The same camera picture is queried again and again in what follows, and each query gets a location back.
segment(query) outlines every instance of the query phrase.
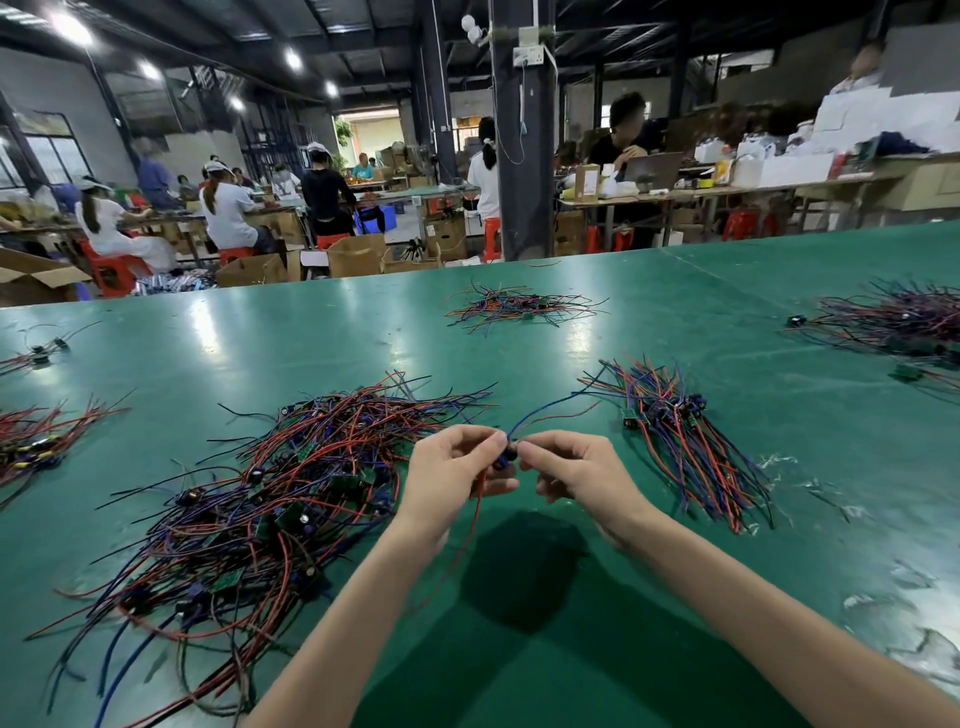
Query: laptop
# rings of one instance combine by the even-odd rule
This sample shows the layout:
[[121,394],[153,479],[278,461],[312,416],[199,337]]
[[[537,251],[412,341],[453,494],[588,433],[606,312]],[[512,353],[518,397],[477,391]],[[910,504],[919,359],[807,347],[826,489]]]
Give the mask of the laptop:
[[683,152],[669,152],[631,159],[620,170],[618,182],[636,182],[641,192],[652,189],[673,189],[680,178]]

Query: left hand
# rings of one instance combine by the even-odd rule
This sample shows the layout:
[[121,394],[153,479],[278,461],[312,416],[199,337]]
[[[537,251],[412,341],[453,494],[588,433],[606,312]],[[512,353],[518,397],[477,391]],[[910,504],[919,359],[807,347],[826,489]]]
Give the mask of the left hand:
[[394,523],[442,546],[481,473],[487,474],[484,496],[511,493],[519,486],[514,466],[491,467],[506,447],[505,433],[480,425],[454,425],[420,440],[410,456]]

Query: teal shirt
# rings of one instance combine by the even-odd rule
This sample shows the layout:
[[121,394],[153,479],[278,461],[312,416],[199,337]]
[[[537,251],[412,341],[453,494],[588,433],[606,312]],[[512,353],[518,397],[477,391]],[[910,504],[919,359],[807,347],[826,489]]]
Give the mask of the teal shirt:
[[372,180],[373,179],[373,165],[369,162],[366,167],[361,167],[357,164],[353,167],[353,176],[357,180]]

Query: person in teal shirt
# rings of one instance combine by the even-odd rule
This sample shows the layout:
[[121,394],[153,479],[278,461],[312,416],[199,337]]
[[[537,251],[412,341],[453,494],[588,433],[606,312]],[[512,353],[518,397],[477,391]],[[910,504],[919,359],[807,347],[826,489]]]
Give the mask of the person in teal shirt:
[[353,176],[357,180],[373,179],[373,165],[370,164],[370,158],[363,152],[360,153],[360,163],[353,167]]

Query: green table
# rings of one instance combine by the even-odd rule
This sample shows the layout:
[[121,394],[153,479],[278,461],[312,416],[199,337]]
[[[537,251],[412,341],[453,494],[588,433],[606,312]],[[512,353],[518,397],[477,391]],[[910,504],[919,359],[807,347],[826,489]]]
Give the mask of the green table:
[[[0,379],[4,407],[68,400],[82,408],[91,393],[116,399],[136,388],[129,414],[97,425],[0,515],[5,724],[93,723],[112,629],[87,640],[72,664],[87,682],[63,682],[52,718],[42,717],[40,693],[70,632],[21,638],[77,607],[52,588],[90,588],[115,573],[122,556],[87,564],[140,538],[145,526],[130,521],[155,513],[165,498],[145,495],[95,511],[108,492],[178,473],[171,458],[193,463],[209,455],[206,438],[263,431],[217,402],[274,411],[301,391],[371,384],[388,369],[433,375],[434,393],[498,380],[501,406],[487,422],[509,427],[568,393],[601,357],[675,358],[745,452],[760,461],[791,458],[768,468],[782,511],[776,530],[735,537],[705,518],[684,522],[877,649],[916,647],[920,628],[957,641],[960,409],[888,377],[893,365],[885,357],[812,346],[779,329],[788,316],[811,311],[815,297],[850,295],[869,279],[960,284],[958,239],[960,226],[927,225],[575,256],[547,268],[507,263],[0,311],[4,351],[22,350],[24,327],[103,322],[74,338],[51,367]],[[447,326],[444,313],[455,303],[444,299],[471,280],[610,297],[608,313],[560,328],[508,322],[488,338],[468,335]],[[31,343],[52,331],[32,330]],[[554,413],[584,406],[574,401]],[[645,447],[622,430],[616,407],[602,404],[566,423],[608,435],[640,489],[660,508],[674,508],[672,491],[651,470]],[[805,484],[814,479],[836,490],[839,503],[862,509],[852,510],[852,522],[809,494]],[[513,497],[484,503],[466,564],[400,623],[355,725],[803,723],[649,574],[613,552],[575,505],[546,507],[531,480],[521,482]],[[458,523],[414,603],[434,593],[468,523]],[[905,588],[907,567],[937,580]],[[335,569],[334,582],[343,583],[349,569]],[[858,595],[875,602],[851,599]],[[299,644],[322,609],[310,605],[284,641]],[[124,637],[113,674],[141,639]],[[201,653],[194,679],[219,660]],[[261,692],[285,662],[265,658]],[[173,650],[153,643],[106,725],[125,725],[177,697]],[[191,710],[169,725],[227,723]]]

